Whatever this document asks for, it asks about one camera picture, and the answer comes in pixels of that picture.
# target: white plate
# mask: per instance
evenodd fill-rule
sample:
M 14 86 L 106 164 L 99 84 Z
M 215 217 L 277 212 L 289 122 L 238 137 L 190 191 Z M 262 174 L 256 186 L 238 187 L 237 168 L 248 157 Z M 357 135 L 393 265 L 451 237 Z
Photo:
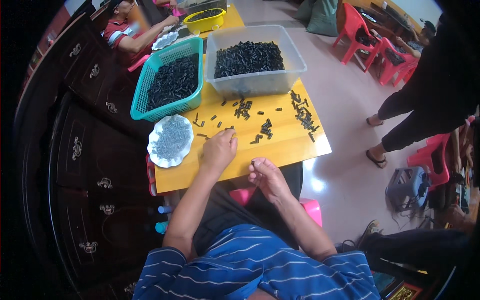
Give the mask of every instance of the white plate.
M 166 159 L 159 158 L 157 154 L 152 154 L 152 150 L 154 146 L 153 143 L 158 141 L 158 139 L 160 139 L 160 135 L 162 134 L 162 131 L 163 131 L 163 128 L 162 128 L 163 124 L 166 124 L 172 118 L 182 118 L 183 122 L 185 124 L 188 124 L 189 126 L 190 136 L 188 137 L 187 144 L 182 150 L 180 150 L 180 152 L 177 154 L 177 157 L 167 161 Z M 147 151 L 150 154 L 150 159 L 152 160 L 152 162 L 159 167 L 169 168 L 172 166 L 178 166 L 182 162 L 183 158 L 190 152 L 192 141 L 193 141 L 193 130 L 192 130 L 192 125 L 190 124 L 190 121 L 188 121 L 187 118 L 182 117 L 181 115 L 167 116 L 161 119 L 157 124 L 155 124 L 153 131 L 148 135 Z

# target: hand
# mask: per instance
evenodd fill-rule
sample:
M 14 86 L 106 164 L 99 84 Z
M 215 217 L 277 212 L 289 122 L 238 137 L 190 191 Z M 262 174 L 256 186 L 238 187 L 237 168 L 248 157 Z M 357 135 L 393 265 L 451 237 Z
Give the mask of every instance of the hand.
M 170 0 L 170 9 L 173 10 L 174 8 L 177 8 L 177 0 Z
M 170 26 L 170 25 L 177 25 L 179 22 L 178 17 L 176 16 L 168 16 L 165 21 L 165 26 Z
M 248 181 L 258 186 L 270 203 L 278 204 L 293 197 L 282 172 L 270 160 L 257 157 L 252 162 L 253 165 L 248 166 L 251 172 Z
M 401 46 L 403 44 L 405 44 L 405 42 L 403 41 L 403 39 L 399 36 L 396 37 L 396 44 Z
M 227 129 L 215 134 L 204 144 L 202 166 L 221 175 L 237 154 L 238 139 L 232 138 L 235 130 Z

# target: drawer handle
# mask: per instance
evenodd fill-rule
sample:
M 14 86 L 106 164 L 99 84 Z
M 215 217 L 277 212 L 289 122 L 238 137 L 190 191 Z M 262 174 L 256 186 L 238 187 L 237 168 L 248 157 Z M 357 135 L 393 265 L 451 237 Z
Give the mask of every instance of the drawer handle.
M 115 205 L 100 205 L 100 210 L 103 210 L 105 215 L 111 215 L 115 211 Z
M 94 78 L 98 75 L 98 72 L 100 72 L 100 68 L 98 67 L 98 64 L 96 63 L 95 66 L 93 66 L 92 71 L 90 72 L 90 78 Z
M 137 286 L 137 281 L 132 282 L 131 284 L 127 285 L 123 290 L 126 293 L 133 294 L 135 287 Z
M 72 55 L 77 55 L 78 53 L 80 53 L 80 50 L 82 50 L 82 47 L 80 47 L 80 44 L 77 44 L 70 52 L 70 57 L 72 57 Z
M 94 253 L 96 251 L 96 247 L 98 246 L 98 243 L 96 241 L 91 243 L 86 242 L 86 243 L 80 243 L 79 246 L 87 253 Z
M 115 108 L 115 104 L 113 104 L 112 102 L 105 102 L 105 105 L 107 106 L 108 110 L 112 113 L 112 114 L 116 114 L 117 113 L 117 109 Z
M 113 188 L 112 186 L 112 181 L 106 177 L 102 178 L 102 180 L 97 181 L 96 184 L 99 187 L 105 188 L 105 189 L 111 189 Z
M 75 140 L 73 141 L 73 154 L 72 159 L 77 160 L 77 157 L 82 155 L 82 142 L 78 140 L 78 136 L 75 136 Z

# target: tiled floor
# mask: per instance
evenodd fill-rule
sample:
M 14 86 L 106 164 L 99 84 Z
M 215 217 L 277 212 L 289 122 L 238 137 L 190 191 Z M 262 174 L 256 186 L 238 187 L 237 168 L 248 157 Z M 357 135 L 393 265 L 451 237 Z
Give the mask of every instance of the tiled floor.
M 284 26 L 307 63 L 308 70 L 301 79 L 320 117 L 332 153 L 303 163 L 301 196 L 318 200 L 323 226 L 333 242 L 356 239 L 373 219 L 380 221 L 385 234 L 398 232 L 385 187 L 395 168 L 406 166 L 406 158 L 426 144 L 422 141 L 389 153 L 388 166 L 379 169 L 366 158 L 365 151 L 378 144 L 406 115 L 376 128 L 369 127 L 365 119 L 403 83 L 397 87 L 381 86 L 376 69 L 371 68 L 365 74 L 355 58 L 342 65 L 340 60 L 347 51 L 348 39 L 332 48 L 334 37 L 307 33 L 305 27 L 292 18 L 296 4 L 262 0 L 233 3 L 246 26 Z M 400 226 L 405 225 L 402 230 L 416 228 L 422 221 L 395 213 L 393 218 Z

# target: wooden table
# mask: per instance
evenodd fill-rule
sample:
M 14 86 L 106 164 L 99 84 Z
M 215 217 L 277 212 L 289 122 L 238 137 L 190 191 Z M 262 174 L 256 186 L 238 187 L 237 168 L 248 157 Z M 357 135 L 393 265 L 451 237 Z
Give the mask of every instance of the wooden table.
M 231 27 L 244 27 L 243 20 L 241 19 L 237 8 L 235 8 L 234 4 L 230 4 L 227 7 L 227 13 L 223 16 L 223 25 L 220 27 L 219 30 Z M 199 37 L 206 39 L 207 36 L 212 32 L 212 30 L 205 31 L 200 33 Z
M 220 130 L 224 130 L 232 125 L 235 126 L 235 131 L 237 132 L 235 136 L 239 140 L 237 156 L 225 169 L 219 180 L 247 175 L 249 173 L 248 165 L 254 157 L 267 157 L 280 167 L 331 153 L 330 144 L 318 119 L 317 112 L 300 79 L 293 86 L 293 90 L 295 93 L 300 94 L 302 99 L 308 99 L 310 104 L 308 110 L 312 113 L 312 120 L 314 120 L 315 125 L 320 126 L 313 134 L 315 138 L 314 143 L 310 140 L 308 131 L 303 129 L 300 121 L 295 118 L 296 111 L 291 104 L 290 94 L 245 99 L 245 101 L 253 102 L 250 109 L 251 117 L 245 121 L 244 118 L 237 119 L 234 116 L 235 108 L 238 106 L 233 107 L 232 104 L 236 100 L 228 101 L 227 104 L 221 106 L 223 98 L 211 84 L 204 81 L 201 105 L 182 115 L 190 121 L 195 121 L 195 116 L 198 113 L 198 123 L 205 121 L 205 125 L 204 127 L 198 127 L 192 124 L 194 135 L 192 147 L 182 163 L 170 168 L 155 166 L 157 192 L 188 188 L 197 174 L 202 147 L 205 143 L 205 138 L 196 136 L 197 133 L 203 133 L 208 137 L 212 137 Z M 280 107 L 283 108 L 282 111 L 275 111 L 276 108 Z M 259 110 L 263 111 L 264 115 L 257 115 Z M 213 115 L 216 115 L 216 118 L 212 121 L 210 119 Z M 258 144 L 250 144 L 251 141 L 255 140 L 255 136 L 260 133 L 261 126 L 267 118 L 273 124 L 271 127 L 272 139 L 268 140 L 264 136 Z M 222 125 L 220 128 L 217 128 L 219 121 L 222 122 Z

